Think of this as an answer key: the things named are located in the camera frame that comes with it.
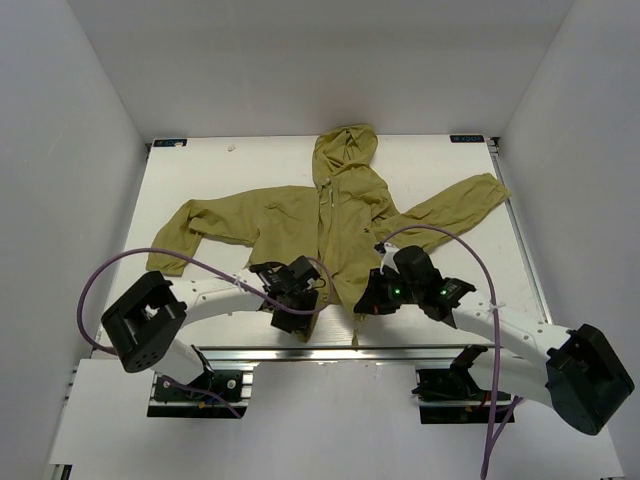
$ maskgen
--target olive green jacket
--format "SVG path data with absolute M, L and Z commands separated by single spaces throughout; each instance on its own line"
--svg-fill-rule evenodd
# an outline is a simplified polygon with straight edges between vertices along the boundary
M 380 265 L 374 245 L 388 233 L 427 223 L 463 233 L 478 224 L 509 191 L 486 173 L 463 180 L 405 213 L 369 163 L 378 139 L 369 125 L 337 128 L 318 137 L 313 151 L 314 187 L 273 187 L 214 200 L 189 200 L 162 227 L 154 247 L 194 255 L 203 235 L 253 247 L 249 264 L 289 264 L 300 255 L 320 258 L 332 272 L 338 299 L 353 312 Z M 430 249 L 443 234 L 411 230 L 396 235 L 399 247 Z M 148 270 L 181 275 L 185 262 L 150 254 Z M 328 296 L 325 287 L 320 302 Z

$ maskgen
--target garment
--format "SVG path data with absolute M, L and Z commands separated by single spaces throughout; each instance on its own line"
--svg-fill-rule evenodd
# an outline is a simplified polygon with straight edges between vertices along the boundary
M 378 145 L 369 125 L 321 135 L 312 159 L 314 187 L 274 187 L 215 200 L 189 200 L 162 227 L 154 247 L 192 256 L 203 235 L 252 246 L 249 264 L 289 264 L 300 255 L 320 258 L 332 273 L 338 299 L 353 315 L 369 271 L 380 265 L 374 245 L 409 224 L 427 223 L 463 233 L 509 197 L 486 173 L 463 180 L 401 214 L 387 184 L 369 165 Z M 428 181 L 428 172 L 423 172 Z M 448 240 L 428 230 L 396 235 L 399 247 L 434 248 Z M 148 270 L 181 275 L 185 262 L 150 254 Z M 326 301 L 321 290 L 319 302 Z

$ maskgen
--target cable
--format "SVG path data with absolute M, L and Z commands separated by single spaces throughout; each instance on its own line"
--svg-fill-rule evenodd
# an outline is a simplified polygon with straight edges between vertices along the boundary
M 482 261 L 480 256 L 476 253 L 476 251 L 473 248 L 471 248 L 471 246 L 467 242 L 462 240 L 462 238 L 460 238 L 455 233 L 445 230 L 444 228 L 434 227 L 433 225 L 413 224 L 413 225 L 407 225 L 406 227 L 402 227 L 394 232 L 391 232 L 382 240 L 381 243 L 383 244 L 387 243 L 391 238 L 396 236 L 398 233 L 404 232 L 405 230 L 415 229 L 415 228 L 422 228 L 425 230 L 433 230 L 436 232 L 444 233 L 445 235 L 453 238 L 460 245 L 462 245 L 476 260 L 476 262 L 478 262 L 478 265 L 480 265 L 480 268 L 482 269 L 482 272 L 484 273 L 484 276 L 487 279 L 487 283 L 489 284 L 489 298 L 491 300 L 491 304 L 492 305 L 498 304 L 496 300 L 495 284 L 493 283 L 493 279 L 491 278 L 489 269 L 487 268 L 485 263 Z M 491 385 L 491 403 L 489 404 L 489 421 L 487 422 L 487 434 L 486 434 L 485 444 L 484 444 L 484 458 L 482 461 L 482 469 L 480 471 L 480 478 L 482 480 L 485 480 L 487 478 L 487 472 L 489 470 L 489 459 L 491 457 L 491 452 L 493 450 L 493 447 L 495 446 L 498 440 L 498 436 L 500 435 L 500 433 L 502 433 L 504 426 L 509 421 L 511 414 L 513 413 L 513 410 L 521 401 L 521 400 L 518 400 L 520 399 L 520 397 L 514 398 L 512 404 L 509 407 L 509 412 L 507 412 L 507 415 L 505 416 L 505 420 L 503 420 L 503 422 L 498 427 L 497 432 L 494 434 L 494 427 L 496 422 L 496 399 L 498 398 L 498 379 L 500 377 L 500 317 L 499 317 L 497 308 L 494 308 L 492 313 L 493 313 L 493 343 L 494 343 L 495 355 L 494 355 L 494 362 L 493 362 L 493 379 L 492 379 L 492 385 Z
M 331 272 L 329 272 L 329 269 L 327 268 L 327 266 L 324 263 L 322 263 L 320 260 L 318 260 L 316 258 L 313 258 L 313 257 L 306 257 L 306 258 L 310 262 L 313 262 L 317 266 L 319 266 L 324 271 L 324 273 L 327 275 L 327 278 L 329 279 L 329 298 L 327 299 L 327 301 L 325 303 L 323 303 L 319 307 L 314 308 L 313 310 L 296 310 L 295 308 L 287 307 L 286 305 L 283 305 L 282 303 L 278 302 L 277 300 L 274 300 L 273 298 L 270 298 L 266 293 L 261 292 L 260 290 L 258 290 L 256 288 L 253 288 L 251 285 L 247 285 L 244 282 L 239 282 L 232 275 L 229 275 L 228 273 L 225 273 L 225 272 L 223 272 L 221 270 L 218 270 L 215 267 L 207 265 L 206 263 L 203 263 L 203 262 L 201 262 L 199 260 L 196 260 L 195 258 L 191 258 L 191 257 L 189 257 L 187 255 L 182 254 L 182 253 L 173 252 L 171 250 L 165 250 L 164 248 L 155 248 L 155 247 L 134 248 L 132 250 L 127 250 L 125 252 L 122 252 L 122 253 L 119 253 L 117 255 L 114 255 L 113 257 L 111 257 L 110 259 L 108 259 L 104 263 L 102 263 L 91 274 L 91 276 L 87 280 L 87 283 L 85 284 L 84 288 L 82 289 L 82 292 L 80 293 L 80 298 L 78 299 L 78 306 L 76 308 L 76 322 L 78 324 L 78 330 L 80 331 L 80 335 L 82 335 L 82 338 L 84 338 L 86 340 L 86 342 L 89 343 L 89 345 L 91 345 L 93 348 L 96 348 L 96 349 L 98 349 L 98 350 L 100 350 L 102 352 L 110 353 L 111 355 L 115 355 L 116 354 L 116 352 L 115 352 L 115 350 L 113 348 L 105 347 L 104 345 L 100 345 L 93 338 L 91 338 L 91 335 L 89 335 L 89 333 L 87 333 L 87 330 L 84 328 L 84 319 L 83 319 L 84 304 L 85 304 L 85 302 L 87 300 L 87 295 L 89 294 L 89 290 L 91 289 L 91 286 L 94 284 L 96 279 L 100 276 L 100 274 L 102 272 L 104 272 L 110 265 L 116 263 L 117 261 L 119 261 L 119 260 L 121 260 L 121 259 L 123 259 L 125 257 L 130 257 L 131 255 L 138 255 L 138 254 L 141 254 L 141 253 L 161 253 L 161 254 L 164 254 L 164 255 L 169 255 L 171 257 L 179 258 L 180 260 L 184 260 L 185 262 L 188 262 L 188 263 L 192 263 L 193 265 L 195 265 L 197 267 L 200 267 L 203 270 L 206 270 L 207 272 L 213 273 L 214 275 L 218 276 L 221 280 L 224 280 L 225 282 L 228 282 L 228 283 L 231 283 L 231 284 L 234 284 L 234 285 L 238 285 L 243 290 L 245 290 L 245 291 L 247 291 L 249 293 L 252 293 L 254 295 L 257 295 L 258 297 L 262 298 L 266 302 L 268 302 L 271 305 L 273 305 L 278 310 L 282 310 L 282 311 L 285 311 L 287 313 L 291 313 L 291 314 L 294 314 L 294 315 L 313 315 L 313 314 L 321 312 L 322 310 L 324 310 L 325 308 L 327 308 L 331 304 L 331 300 L 333 299 L 334 292 L 335 292 L 335 286 L 333 284 L 333 280 L 331 279 Z
M 193 388 L 193 387 L 189 387 L 188 385 L 184 385 L 184 384 L 182 384 L 182 383 L 180 383 L 180 382 L 177 382 L 176 380 L 174 380 L 174 379 L 173 379 L 173 378 L 171 378 L 171 377 L 168 377 L 167 375 L 162 375 L 162 376 L 160 377 L 160 380 L 161 380 L 162 382 L 165 382 L 165 381 L 166 381 L 166 382 L 169 382 L 169 385 L 171 385 L 172 387 L 179 388 L 180 390 L 184 390 L 185 392 L 201 393 L 201 394 L 203 394 L 203 395 L 208 395 L 209 397 L 211 397 L 211 398 L 213 398 L 213 399 L 217 400 L 218 402 L 222 403 L 225 407 L 227 407 L 227 409 L 228 409 L 231 413 L 233 413 L 233 415 L 234 415 L 236 418 L 242 418 L 242 415 L 240 415 L 240 414 L 238 413 L 238 411 L 237 411 L 235 408 L 233 408 L 229 402 L 227 402 L 224 398 L 222 398 L 222 397 L 221 397 L 220 395 L 218 395 L 217 393 L 213 393 L 213 392 L 210 392 L 210 391 L 208 391 L 208 390 L 202 390 L 202 389 L 200 389 L 200 388 Z

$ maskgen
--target white wall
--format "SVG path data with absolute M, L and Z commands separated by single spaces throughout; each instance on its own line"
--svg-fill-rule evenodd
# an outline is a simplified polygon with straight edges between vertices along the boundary
M 640 384 L 640 3 L 578 0 L 502 140 L 554 319 L 591 323 Z M 611 420 L 640 479 L 640 393 Z
M 75 302 L 122 240 L 144 158 L 67 3 L 0 2 L 2 478 L 42 478 L 71 370 L 88 352 Z
M 70 0 L 154 136 L 507 124 L 572 0 Z

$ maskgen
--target jacket hood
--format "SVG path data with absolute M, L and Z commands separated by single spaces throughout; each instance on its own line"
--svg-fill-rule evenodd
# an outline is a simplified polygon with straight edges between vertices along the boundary
M 378 147 L 371 125 L 340 127 L 321 135 L 313 150 L 313 183 L 321 187 L 327 179 L 354 165 L 369 165 Z

